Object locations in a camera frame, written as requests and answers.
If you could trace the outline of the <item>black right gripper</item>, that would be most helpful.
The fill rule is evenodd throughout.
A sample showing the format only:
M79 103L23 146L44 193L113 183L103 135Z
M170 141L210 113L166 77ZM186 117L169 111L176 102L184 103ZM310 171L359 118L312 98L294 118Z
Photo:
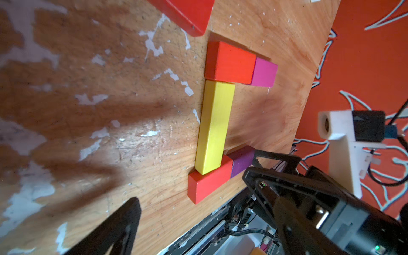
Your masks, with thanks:
M265 170L259 158L285 163L282 170ZM331 177L312 167L305 176L297 174L301 158L292 154L255 149L251 167L243 180L256 198L255 212L272 227L278 225L277 199L284 198L294 211L346 252L368 252L370 237L367 206Z

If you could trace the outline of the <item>lime yellow long block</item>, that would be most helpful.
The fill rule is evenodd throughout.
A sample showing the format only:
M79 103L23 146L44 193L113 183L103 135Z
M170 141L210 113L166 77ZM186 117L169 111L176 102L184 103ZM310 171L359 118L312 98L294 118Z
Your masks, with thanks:
M195 169L205 175L220 167L235 85L206 80Z

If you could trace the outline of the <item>dark purple block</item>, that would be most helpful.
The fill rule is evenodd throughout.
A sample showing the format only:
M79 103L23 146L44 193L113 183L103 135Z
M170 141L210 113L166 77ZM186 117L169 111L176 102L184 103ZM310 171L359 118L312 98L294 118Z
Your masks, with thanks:
M231 178L249 168L252 165L254 155L255 149L251 146L242 147L228 154L228 157L233 159Z

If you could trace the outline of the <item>small magenta block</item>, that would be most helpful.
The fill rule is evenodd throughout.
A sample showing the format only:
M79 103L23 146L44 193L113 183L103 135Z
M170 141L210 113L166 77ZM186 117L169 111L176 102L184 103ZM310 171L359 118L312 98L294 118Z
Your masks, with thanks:
M278 65L260 57L256 58L251 86L268 87L274 86Z

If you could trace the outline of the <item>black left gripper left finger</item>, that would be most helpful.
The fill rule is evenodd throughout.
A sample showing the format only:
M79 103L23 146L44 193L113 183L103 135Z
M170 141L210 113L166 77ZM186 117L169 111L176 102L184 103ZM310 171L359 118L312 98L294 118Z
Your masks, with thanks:
M66 254L130 255L140 218L139 199L132 197Z

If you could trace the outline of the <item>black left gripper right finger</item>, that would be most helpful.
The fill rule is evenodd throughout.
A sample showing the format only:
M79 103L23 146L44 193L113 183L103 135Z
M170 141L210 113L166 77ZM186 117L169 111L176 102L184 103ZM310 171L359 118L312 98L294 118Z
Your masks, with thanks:
M326 238L287 199L274 203L274 216L280 243L286 255L346 255Z

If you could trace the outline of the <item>red cube block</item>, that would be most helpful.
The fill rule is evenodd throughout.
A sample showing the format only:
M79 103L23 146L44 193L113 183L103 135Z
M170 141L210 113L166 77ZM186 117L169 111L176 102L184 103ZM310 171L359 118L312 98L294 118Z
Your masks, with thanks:
M250 84L257 56L223 41L207 45L205 78L207 80Z

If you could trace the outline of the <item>long red block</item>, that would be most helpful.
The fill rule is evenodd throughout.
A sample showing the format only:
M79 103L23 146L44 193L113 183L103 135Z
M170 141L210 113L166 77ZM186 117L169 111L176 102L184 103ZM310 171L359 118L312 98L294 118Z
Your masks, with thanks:
M205 175L193 171L188 176L188 197L195 204L199 204L211 193L220 188L230 178L233 159L224 155L221 166Z

